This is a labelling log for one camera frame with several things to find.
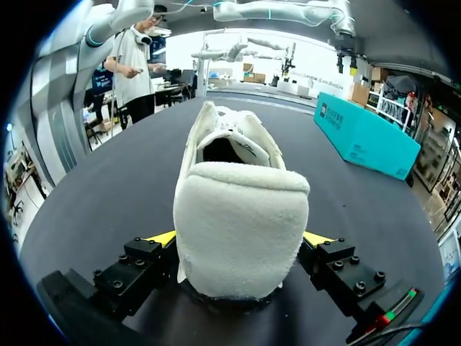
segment white t-shirt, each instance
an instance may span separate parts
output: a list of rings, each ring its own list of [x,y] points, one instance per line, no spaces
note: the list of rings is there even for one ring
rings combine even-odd
[[[126,105],[129,101],[138,97],[152,94],[151,77],[149,76],[147,63],[150,54],[149,46],[136,43],[135,33],[132,30],[126,30],[125,36],[123,36],[123,32],[117,35],[109,57],[115,58],[117,56],[122,37],[122,45],[118,52],[118,63],[133,68],[141,68],[143,72],[131,79],[122,74],[114,74],[115,96],[118,107]]]

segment shoe insole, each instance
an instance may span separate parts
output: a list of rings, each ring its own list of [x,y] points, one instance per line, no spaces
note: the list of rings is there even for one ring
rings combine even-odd
[[[208,162],[229,162],[244,164],[245,162],[233,150],[227,138],[216,138],[203,148],[203,160]]]

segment green indicator light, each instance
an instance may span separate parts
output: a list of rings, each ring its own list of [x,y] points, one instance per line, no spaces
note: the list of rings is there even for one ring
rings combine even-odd
[[[392,321],[395,318],[395,314],[392,311],[388,311],[385,315],[389,321]]]

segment person's arm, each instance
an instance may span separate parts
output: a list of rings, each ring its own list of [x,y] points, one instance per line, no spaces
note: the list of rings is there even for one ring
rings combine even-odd
[[[149,70],[157,73],[162,72],[165,69],[162,63],[148,63],[147,66]]]
[[[128,79],[131,79],[140,73],[136,68],[122,65],[121,63],[117,63],[117,71],[115,71],[115,58],[113,56],[106,59],[104,62],[104,68],[114,74],[122,74]]]

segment storage shelf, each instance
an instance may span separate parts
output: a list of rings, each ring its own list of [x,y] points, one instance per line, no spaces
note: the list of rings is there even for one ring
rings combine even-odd
[[[391,119],[392,121],[396,122],[397,124],[399,124],[400,126],[402,126],[402,131],[405,132],[405,130],[407,129],[408,127],[408,118],[409,118],[409,115],[410,115],[410,109],[405,107],[404,105],[392,100],[392,99],[387,99],[385,98],[383,95],[382,95],[382,90],[381,92],[373,92],[373,91],[370,91],[370,94],[371,95],[375,95],[375,96],[378,96],[379,99],[377,101],[377,106],[372,106],[372,105],[369,105],[367,104],[367,107],[370,107],[374,110],[376,110],[377,112],[379,112],[381,115],[384,115],[385,117]],[[386,111],[382,110],[382,104],[385,103],[385,102],[388,102],[392,105],[396,105],[398,106],[399,108],[403,108],[404,110],[407,110],[407,116],[406,116],[406,119],[405,119],[405,122],[402,122],[401,120],[397,119],[396,117],[393,117],[391,114],[387,113]]]

